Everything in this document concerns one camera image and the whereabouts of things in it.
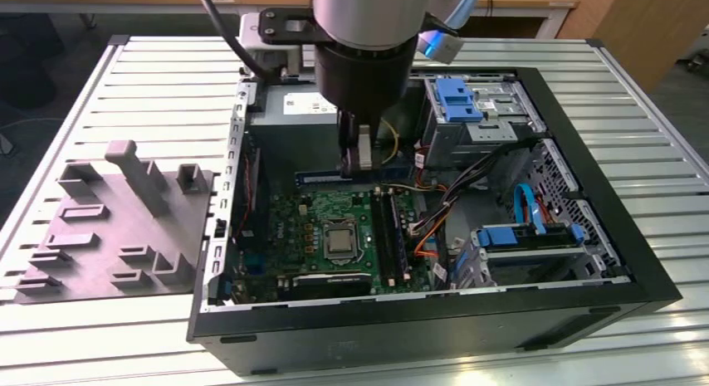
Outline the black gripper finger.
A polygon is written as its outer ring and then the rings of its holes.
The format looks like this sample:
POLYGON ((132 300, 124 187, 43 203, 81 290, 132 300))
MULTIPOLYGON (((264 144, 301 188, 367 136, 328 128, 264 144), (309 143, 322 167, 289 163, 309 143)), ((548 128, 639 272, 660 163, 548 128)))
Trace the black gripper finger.
POLYGON ((355 116, 344 110, 337 112, 337 143, 341 157, 341 176, 352 178, 359 166, 359 125, 355 116))

